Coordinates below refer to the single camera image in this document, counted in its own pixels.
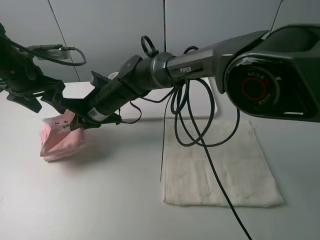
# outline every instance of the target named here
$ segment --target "table surface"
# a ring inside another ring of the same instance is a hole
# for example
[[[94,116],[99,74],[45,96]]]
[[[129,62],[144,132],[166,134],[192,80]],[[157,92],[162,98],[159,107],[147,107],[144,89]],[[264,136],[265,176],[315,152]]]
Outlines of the table surface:
[[[88,86],[67,84],[65,96],[83,97]],[[87,149],[47,163],[39,157],[39,130],[41,119],[56,112],[43,104],[35,114],[5,97],[0,94],[0,239],[246,239],[229,208],[162,202],[161,120],[89,129]],[[220,118],[235,117],[226,96],[217,102]],[[244,225],[255,240],[320,239],[320,124],[252,122],[285,205],[237,208]]]

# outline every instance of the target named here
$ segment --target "white towel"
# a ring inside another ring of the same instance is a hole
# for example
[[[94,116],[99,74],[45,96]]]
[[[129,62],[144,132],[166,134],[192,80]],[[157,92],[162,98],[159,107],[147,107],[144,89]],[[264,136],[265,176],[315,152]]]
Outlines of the white towel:
[[[207,124],[207,120],[196,122],[200,130]],[[196,137],[191,120],[185,124]],[[234,121],[214,120],[205,135],[206,144],[224,140],[234,127]],[[191,141],[180,123],[178,132],[183,142]],[[249,121],[240,121],[236,134],[225,144],[210,147],[209,152],[234,206],[271,207],[283,203]],[[181,146],[176,140],[172,119],[165,123],[162,184],[163,201],[167,204],[228,206],[204,148]]]

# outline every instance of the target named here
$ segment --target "white sticker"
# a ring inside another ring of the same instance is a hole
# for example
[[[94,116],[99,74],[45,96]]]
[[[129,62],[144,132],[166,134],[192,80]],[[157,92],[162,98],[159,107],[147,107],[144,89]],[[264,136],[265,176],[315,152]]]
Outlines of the white sticker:
[[[101,122],[101,121],[105,120],[107,117],[109,117],[109,116],[103,115],[100,112],[98,112],[98,110],[95,107],[92,108],[87,114],[90,118],[92,118],[93,120],[95,120],[97,122]]]

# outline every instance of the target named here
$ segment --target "pink towel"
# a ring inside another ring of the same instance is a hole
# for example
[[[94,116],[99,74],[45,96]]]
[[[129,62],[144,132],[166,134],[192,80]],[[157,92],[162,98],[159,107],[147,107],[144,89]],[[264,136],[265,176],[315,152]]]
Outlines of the pink towel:
[[[83,127],[70,131],[75,114],[67,110],[59,116],[45,118],[40,131],[40,157],[47,162],[73,155],[87,146]]]

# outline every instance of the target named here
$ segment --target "red ring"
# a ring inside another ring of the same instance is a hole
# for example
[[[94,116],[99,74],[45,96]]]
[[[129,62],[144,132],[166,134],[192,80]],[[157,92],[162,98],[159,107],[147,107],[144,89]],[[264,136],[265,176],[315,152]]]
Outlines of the red ring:
[[[246,94],[246,91],[245,91],[245,83],[249,80],[255,80],[255,81],[258,81],[262,86],[263,86],[263,93],[261,94],[261,96],[259,97],[250,97]],[[242,90],[242,93],[243,95],[246,96],[246,98],[248,98],[249,100],[254,100],[254,101],[259,101],[261,99],[264,98],[264,96],[266,95],[266,85],[259,79],[259,78],[256,78],[256,77],[249,77],[247,79],[245,79],[241,85],[241,90]]]

